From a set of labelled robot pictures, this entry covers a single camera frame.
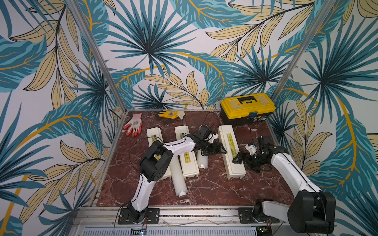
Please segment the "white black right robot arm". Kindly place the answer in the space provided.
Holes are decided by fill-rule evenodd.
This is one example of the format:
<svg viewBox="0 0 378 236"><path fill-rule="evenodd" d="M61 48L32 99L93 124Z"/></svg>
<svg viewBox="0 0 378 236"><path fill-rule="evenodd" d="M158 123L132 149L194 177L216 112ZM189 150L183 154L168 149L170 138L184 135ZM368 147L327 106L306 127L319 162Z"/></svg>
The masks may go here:
<svg viewBox="0 0 378 236"><path fill-rule="evenodd" d="M252 218L265 223L275 218L286 222L293 231L307 234L326 234L334 231L336 199L323 192L297 166L288 150L276 146L267 136L258 138L258 146L246 146L247 152L238 152L235 164L246 164L257 173L262 166L275 168L291 189L294 200L290 205L259 199L254 205Z"/></svg>

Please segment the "white dispenser lid yellow label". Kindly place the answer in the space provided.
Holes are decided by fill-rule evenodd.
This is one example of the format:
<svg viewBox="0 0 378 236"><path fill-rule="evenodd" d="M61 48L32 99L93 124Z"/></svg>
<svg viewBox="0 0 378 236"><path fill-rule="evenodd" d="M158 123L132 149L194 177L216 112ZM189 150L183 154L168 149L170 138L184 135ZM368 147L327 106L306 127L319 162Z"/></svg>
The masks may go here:
<svg viewBox="0 0 378 236"><path fill-rule="evenodd" d="M223 154L223 162L226 170L227 179L242 179L246 170L243 164L233 163L233 159L239 153L239 146L231 125L222 125L218 129L219 141L226 150Z"/></svg>

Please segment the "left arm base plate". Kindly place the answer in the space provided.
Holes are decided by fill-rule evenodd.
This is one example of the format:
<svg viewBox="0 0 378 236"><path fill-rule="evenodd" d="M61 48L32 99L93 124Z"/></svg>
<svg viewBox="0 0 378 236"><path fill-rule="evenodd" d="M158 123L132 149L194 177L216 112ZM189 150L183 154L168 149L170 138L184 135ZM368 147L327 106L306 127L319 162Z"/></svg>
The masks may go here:
<svg viewBox="0 0 378 236"><path fill-rule="evenodd" d="M122 208L118 218L119 225L134 225L147 223L156 225L159 221L160 209L147 208L142 212L137 212L129 208Z"/></svg>

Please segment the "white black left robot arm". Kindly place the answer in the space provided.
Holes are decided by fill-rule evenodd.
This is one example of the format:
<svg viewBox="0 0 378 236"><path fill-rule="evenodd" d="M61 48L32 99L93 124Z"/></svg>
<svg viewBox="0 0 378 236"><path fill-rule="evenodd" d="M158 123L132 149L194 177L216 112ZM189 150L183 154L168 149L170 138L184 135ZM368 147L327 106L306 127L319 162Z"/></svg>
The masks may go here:
<svg viewBox="0 0 378 236"><path fill-rule="evenodd" d="M173 157L195 150L201 151L203 156L226 154L225 148L216 141L217 139L218 134L208 126L202 125L196 133L185 134L178 141L154 141L141 158L139 184L128 208L142 212L148 207L153 187L163 177Z"/></svg>

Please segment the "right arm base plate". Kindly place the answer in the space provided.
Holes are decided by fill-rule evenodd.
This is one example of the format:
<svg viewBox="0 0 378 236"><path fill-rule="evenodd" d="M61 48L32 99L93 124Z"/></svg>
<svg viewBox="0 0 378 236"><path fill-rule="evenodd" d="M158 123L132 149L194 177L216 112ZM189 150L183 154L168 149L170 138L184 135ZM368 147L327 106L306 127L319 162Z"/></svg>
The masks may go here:
<svg viewBox="0 0 378 236"><path fill-rule="evenodd" d="M280 220L267 216L262 210L255 209L254 207L239 207L237 210L241 224L280 223Z"/></svg>

